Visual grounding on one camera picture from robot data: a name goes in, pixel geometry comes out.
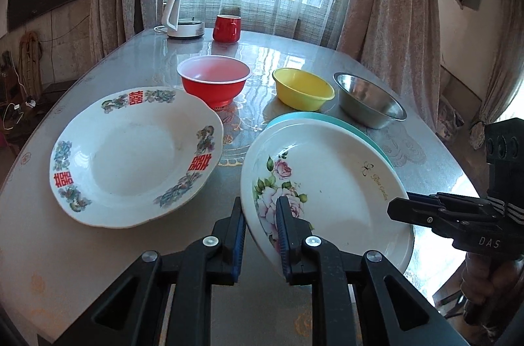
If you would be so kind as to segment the right hand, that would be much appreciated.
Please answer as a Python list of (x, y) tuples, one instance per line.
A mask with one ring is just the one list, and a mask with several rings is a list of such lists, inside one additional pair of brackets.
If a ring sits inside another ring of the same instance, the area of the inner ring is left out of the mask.
[(497, 261), (467, 253), (461, 291), (464, 322), (488, 330), (506, 328), (523, 303), (523, 257)]

